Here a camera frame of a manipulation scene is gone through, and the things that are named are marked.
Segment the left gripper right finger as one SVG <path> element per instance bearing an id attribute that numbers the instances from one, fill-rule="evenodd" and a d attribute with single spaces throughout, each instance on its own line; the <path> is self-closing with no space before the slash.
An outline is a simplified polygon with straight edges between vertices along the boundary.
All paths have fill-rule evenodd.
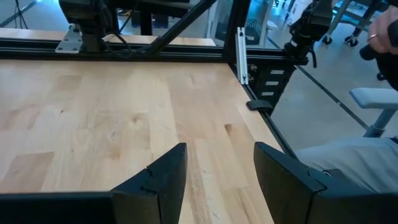
<path id="1" fill-rule="evenodd" d="M 374 197 L 263 142 L 254 145 L 257 179 L 275 223 L 377 223 Z"/>

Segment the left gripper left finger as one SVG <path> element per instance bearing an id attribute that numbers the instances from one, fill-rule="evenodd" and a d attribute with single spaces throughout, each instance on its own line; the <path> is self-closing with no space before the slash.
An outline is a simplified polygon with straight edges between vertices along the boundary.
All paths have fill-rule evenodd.
<path id="1" fill-rule="evenodd" d="M 180 142 L 112 192 L 116 223 L 178 224 L 187 178 L 187 144 Z"/>

